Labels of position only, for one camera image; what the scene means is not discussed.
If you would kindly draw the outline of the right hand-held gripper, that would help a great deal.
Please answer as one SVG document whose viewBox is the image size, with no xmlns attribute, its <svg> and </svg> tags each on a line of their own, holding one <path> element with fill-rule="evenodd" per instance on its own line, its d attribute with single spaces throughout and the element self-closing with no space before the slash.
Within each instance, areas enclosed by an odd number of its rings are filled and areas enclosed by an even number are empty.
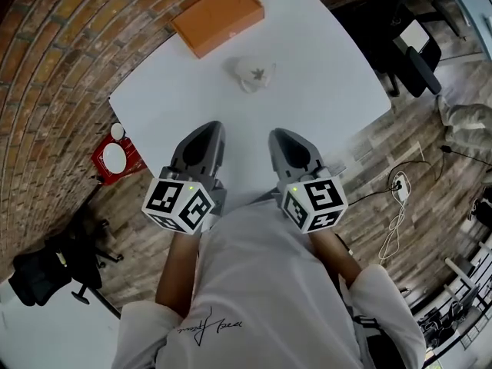
<svg viewBox="0 0 492 369">
<path fill-rule="evenodd" d="M 316 146 L 293 131 L 276 128 L 268 147 L 279 179 L 279 208 L 303 234 L 335 226 L 348 202 L 340 178 L 331 176 Z"/>
</svg>

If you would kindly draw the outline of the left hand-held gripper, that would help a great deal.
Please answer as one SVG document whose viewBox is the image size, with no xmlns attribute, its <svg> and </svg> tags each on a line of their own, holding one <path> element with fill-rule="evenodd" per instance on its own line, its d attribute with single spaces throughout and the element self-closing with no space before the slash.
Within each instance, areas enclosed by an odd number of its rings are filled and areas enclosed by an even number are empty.
<svg viewBox="0 0 492 369">
<path fill-rule="evenodd" d="M 199 235 L 222 216 L 227 190 L 217 178 L 225 148 L 219 121 L 196 128 L 151 180 L 142 212 L 165 230 Z"/>
</svg>

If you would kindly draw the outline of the white cup with leaf print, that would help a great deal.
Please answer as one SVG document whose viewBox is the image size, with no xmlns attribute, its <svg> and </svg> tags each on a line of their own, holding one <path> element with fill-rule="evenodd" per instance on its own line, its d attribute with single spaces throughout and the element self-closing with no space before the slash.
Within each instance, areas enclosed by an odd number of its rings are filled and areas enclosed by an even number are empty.
<svg viewBox="0 0 492 369">
<path fill-rule="evenodd" d="M 233 56 L 224 63 L 224 69 L 247 94 L 267 88 L 276 68 L 274 61 L 261 56 Z"/>
</svg>

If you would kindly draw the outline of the person's right forearm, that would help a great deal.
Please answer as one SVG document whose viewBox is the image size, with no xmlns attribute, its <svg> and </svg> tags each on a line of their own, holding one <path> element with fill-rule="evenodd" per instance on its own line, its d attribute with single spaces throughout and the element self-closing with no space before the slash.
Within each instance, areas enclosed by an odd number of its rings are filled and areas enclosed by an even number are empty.
<svg viewBox="0 0 492 369">
<path fill-rule="evenodd" d="M 329 228 L 309 234 L 317 259 L 324 265 L 334 283 L 342 278 L 350 288 L 362 272 L 343 241 Z"/>
</svg>

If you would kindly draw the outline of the person's left forearm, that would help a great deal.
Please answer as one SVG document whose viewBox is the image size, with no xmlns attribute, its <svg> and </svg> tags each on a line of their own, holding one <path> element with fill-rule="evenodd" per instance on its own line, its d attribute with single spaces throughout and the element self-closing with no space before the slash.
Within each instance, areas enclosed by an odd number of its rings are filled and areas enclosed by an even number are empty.
<svg viewBox="0 0 492 369">
<path fill-rule="evenodd" d="M 191 307 L 199 238 L 175 233 L 155 295 L 155 303 L 185 318 Z"/>
</svg>

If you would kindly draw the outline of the red fire equipment box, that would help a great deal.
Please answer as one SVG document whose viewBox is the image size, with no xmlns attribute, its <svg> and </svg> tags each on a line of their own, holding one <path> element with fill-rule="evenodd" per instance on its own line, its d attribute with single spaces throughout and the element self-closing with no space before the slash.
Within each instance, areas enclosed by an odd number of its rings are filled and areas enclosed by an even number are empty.
<svg viewBox="0 0 492 369">
<path fill-rule="evenodd" d="M 114 175 L 109 172 L 103 163 L 102 153 L 105 146 L 109 143 L 117 143 L 119 144 L 125 151 L 127 163 L 125 170 L 118 175 Z M 111 134 L 106 135 L 101 144 L 94 150 L 91 160 L 96 167 L 97 176 L 102 178 L 104 185 L 112 185 L 119 179 L 126 177 L 128 175 L 132 175 L 138 171 L 146 169 L 147 166 L 144 163 L 142 157 L 138 153 L 136 147 L 132 144 L 129 138 L 123 138 L 120 141 L 115 141 Z"/>
</svg>

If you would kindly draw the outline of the white round plate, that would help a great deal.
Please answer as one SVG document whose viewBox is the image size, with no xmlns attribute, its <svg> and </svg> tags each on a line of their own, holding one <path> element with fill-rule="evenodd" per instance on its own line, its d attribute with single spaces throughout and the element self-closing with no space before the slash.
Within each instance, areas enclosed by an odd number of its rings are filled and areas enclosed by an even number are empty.
<svg viewBox="0 0 492 369">
<path fill-rule="evenodd" d="M 105 168 L 114 175 L 121 174 L 127 163 L 124 149 L 117 143 L 109 143 L 102 153 Z"/>
</svg>

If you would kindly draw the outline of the white power strip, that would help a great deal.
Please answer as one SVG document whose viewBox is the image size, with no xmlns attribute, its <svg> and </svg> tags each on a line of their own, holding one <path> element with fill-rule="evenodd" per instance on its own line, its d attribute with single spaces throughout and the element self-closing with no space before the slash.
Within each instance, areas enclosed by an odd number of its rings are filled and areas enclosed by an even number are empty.
<svg viewBox="0 0 492 369">
<path fill-rule="evenodd" d="M 393 190 L 396 199 L 401 203 L 405 203 L 410 196 L 411 184 L 405 173 L 399 171 L 393 178 Z"/>
</svg>

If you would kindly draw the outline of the person's white shirt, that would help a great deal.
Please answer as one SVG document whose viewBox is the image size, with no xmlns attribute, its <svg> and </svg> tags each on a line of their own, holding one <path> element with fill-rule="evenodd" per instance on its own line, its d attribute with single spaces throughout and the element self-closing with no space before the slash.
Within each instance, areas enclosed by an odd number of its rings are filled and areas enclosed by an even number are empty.
<svg viewBox="0 0 492 369">
<path fill-rule="evenodd" d="M 198 238 L 188 315 L 126 304 L 111 369 L 422 369 L 424 336 L 387 271 L 334 283 L 274 201 Z"/>
</svg>

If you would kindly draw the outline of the black office chair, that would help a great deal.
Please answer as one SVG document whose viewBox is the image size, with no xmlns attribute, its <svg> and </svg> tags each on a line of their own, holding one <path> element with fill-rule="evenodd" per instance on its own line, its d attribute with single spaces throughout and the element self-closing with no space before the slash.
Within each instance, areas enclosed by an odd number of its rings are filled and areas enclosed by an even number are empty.
<svg viewBox="0 0 492 369">
<path fill-rule="evenodd" d="M 371 52 L 376 70 L 384 73 L 393 86 L 391 94 L 400 94 L 397 82 L 400 81 L 415 98 L 429 90 L 436 95 L 441 90 L 434 71 L 440 60 L 440 49 L 424 25 L 406 6 L 408 0 L 376 0 L 374 6 L 374 34 Z M 424 49 L 417 53 L 409 48 L 404 54 L 394 40 L 414 20 L 420 22 L 430 36 Z"/>
<path fill-rule="evenodd" d="M 102 287 L 100 270 L 108 261 L 124 260 L 122 254 L 112 254 L 99 247 L 111 237 L 108 220 L 89 222 L 83 217 L 75 217 L 63 231 L 47 237 L 42 248 L 17 255 L 13 260 L 14 273 L 8 283 L 25 306 L 42 307 L 57 291 L 77 281 L 80 290 L 71 295 L 88 304 L 85 292 Z M 64 255 L 67 267 L 59 261 L 58 250 Z"/>
</svg>

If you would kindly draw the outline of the white metal rack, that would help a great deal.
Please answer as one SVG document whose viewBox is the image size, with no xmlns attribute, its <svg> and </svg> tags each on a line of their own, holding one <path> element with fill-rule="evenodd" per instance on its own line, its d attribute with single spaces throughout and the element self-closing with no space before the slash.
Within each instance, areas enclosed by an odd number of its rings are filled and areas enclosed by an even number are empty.
<svg viewBox="0 0 492 369">
<path fill-rule="evenodd" d="M 447 260 L 455 279 L 444 286 L 445 312 L 453 315 L 451 345 L 469 351 L 492 325 L 492 236 L 478 243 L 472 259 Z"/>
</svg>

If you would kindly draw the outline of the white box on chair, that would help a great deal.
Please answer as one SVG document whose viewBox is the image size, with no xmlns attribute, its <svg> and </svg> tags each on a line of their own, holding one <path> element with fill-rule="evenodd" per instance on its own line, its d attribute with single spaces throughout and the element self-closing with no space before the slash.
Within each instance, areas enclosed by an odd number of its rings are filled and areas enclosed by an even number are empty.
<svg viewBox="0 0 492 369">
<path fill-rule="evenodd" d="M 419 21 L 414 19 L 394 40 L 398 48 L 405 54 L 409 48 L 420 53 L 430 40 L 429 34 Z"/>
</svg>

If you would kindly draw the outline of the orange cardboard box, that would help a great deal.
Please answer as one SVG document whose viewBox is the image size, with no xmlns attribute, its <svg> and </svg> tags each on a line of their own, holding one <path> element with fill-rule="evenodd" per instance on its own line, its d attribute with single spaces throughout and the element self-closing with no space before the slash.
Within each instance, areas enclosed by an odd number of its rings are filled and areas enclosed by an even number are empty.
<svg viewBox="0 0 492 369">
<path fill-rule="evenodd" d="M 259 0 L 200 0 L 172 21 L 175 31 L 197 58 L 264 19 Z"/>
</svg>

